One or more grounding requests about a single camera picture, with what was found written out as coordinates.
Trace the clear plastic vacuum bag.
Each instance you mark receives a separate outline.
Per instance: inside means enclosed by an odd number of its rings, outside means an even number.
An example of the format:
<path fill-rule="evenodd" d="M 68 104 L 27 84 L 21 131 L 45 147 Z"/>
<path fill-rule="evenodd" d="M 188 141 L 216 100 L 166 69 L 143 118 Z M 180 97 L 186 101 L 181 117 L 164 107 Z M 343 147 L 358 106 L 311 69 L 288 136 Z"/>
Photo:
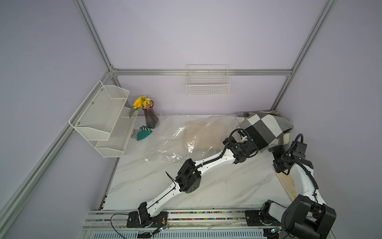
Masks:
<path fill-rule="evenodd" d="M 146 162 L 183 163 L 220 153 L 223 141 L 244 121 L 236 115 L 163 115 L 149 136 Z"/>

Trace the beige fuzzy scarf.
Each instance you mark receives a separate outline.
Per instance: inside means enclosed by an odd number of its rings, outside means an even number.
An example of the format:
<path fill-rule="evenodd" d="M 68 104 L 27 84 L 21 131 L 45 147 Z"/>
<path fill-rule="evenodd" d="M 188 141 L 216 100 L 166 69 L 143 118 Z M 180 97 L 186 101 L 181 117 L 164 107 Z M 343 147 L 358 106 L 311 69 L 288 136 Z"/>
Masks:
<path fill-rule="evenodd" d="M 210 149 L 221 151 L 225 137 L 226 126 L 221 121 L 191 122 L 186 125 L 183 146 L 189 153 Z"/>

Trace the tan plaid scarf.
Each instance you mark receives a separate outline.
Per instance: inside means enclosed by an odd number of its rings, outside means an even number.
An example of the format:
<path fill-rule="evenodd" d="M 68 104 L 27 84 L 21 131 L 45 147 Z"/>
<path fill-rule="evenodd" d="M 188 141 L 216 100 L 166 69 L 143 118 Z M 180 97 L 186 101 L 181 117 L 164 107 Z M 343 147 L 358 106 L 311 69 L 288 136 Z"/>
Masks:
<path fill-rule="evenodd" d="M 272 111 L 268 111 L 269 114 L 272 114 L 272 115 L 275 115 L 275 116 L 281 116 L 280 112 L 278 110 L 272 110 Z"/>

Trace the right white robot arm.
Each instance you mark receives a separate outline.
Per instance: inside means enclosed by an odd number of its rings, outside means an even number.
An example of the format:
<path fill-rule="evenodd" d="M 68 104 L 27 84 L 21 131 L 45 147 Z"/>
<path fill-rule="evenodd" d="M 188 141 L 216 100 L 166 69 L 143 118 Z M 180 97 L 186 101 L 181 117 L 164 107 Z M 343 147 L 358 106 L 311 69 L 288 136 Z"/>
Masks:
<path fill-rule="evenodd" d="M 276 173 L 292 177 L 297 196 L 288 207 L 268 200 L 259 218 L 267 226 L 279 222 L 283 231 L 299 239 L 325 239 L 336 220 L 336 212 L 319 194 L 313 164 L 305 158 L 306 147 L 303 142 L 293 141 L 289 149 L 282 145 L 268 149 L 274 156 Z"/>

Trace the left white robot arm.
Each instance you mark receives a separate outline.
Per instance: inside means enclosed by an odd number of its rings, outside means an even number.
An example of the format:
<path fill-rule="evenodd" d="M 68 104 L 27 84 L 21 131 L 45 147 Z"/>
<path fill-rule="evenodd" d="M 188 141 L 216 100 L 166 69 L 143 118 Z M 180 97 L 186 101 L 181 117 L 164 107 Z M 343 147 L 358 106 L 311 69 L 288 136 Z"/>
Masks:
<path fill-rule="evenodd" d="M 172 184 L 168 189 L 154 199 L 141 203 L 137 209 L 140 225 L 143 227 L 150 226 L 154 218 L 161 213 L 165 205 L 173 198 L 196 191 L 200 186 L 203 175 L 226 164 L 242 163 L 259 152 L 254 140 L 248 136 L 239 142 L 230 136 L 223 143 L 224 148 L 220 153 L 199 161 L 186 160 L 178 171 L 176 178 L 170 178 Z"/>

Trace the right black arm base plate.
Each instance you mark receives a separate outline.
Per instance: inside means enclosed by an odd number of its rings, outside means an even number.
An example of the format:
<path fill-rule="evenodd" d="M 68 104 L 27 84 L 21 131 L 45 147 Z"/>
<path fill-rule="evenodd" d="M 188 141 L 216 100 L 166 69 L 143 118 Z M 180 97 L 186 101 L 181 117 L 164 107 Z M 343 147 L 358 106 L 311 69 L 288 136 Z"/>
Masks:
<path fill-rule="evenodd" d="M 280 226 L 281 223 L 276 220 L 266 220 L 260 218 L 260 210 L 245 210 L 245 219 L 247 226 L 260 227 L 260 226 Z"/>

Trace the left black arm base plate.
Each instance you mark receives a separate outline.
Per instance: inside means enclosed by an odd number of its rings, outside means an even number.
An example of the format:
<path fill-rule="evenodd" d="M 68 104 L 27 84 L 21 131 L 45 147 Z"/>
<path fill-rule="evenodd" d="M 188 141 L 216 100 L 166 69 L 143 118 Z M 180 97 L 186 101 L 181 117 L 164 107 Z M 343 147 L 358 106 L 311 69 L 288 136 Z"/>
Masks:
<path fill-rule="evenodd" d="M 159 228 L 168 221 L 168 212 L 161 212 L 155 217 L 140 219 L 138 212 L 130 212 L 126 223 L 127 228 Z"/>

